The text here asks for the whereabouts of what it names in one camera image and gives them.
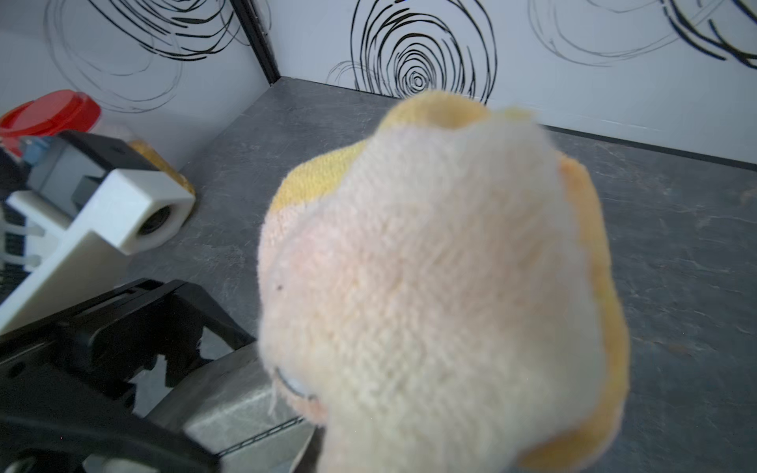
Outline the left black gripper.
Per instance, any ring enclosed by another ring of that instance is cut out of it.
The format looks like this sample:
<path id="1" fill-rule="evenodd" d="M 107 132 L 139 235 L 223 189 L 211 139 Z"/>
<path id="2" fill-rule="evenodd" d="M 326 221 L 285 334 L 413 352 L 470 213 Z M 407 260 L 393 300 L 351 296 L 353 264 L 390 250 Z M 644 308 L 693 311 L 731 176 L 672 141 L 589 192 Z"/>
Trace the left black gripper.
<path id="1" fill-rule="evenodd" d="M 202 287 L 141 279 L 1 338 L 1 468 L 80 472 L 91 455 L 161 472 L 217 472 L 219 457 L 133 412 L 134 378 L 167 363 L 174 387 L 205 365 L 205 331 L 254 342 Z"/>

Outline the grey rectangular eyeglass case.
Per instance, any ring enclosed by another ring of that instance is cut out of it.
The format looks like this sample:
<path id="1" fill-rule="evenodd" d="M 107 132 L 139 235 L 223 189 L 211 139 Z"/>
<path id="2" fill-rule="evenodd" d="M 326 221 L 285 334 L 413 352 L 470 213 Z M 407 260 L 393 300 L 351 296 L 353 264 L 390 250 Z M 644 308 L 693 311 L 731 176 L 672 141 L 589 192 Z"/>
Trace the grey rectangular eyeglass case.
<path id="1" fill-rule="evenodd" d="M 272 390 L 254 344 L 187 376 L 146 419 L 216 454 L 223 472 L 289 472 L 313 433 Z"/>

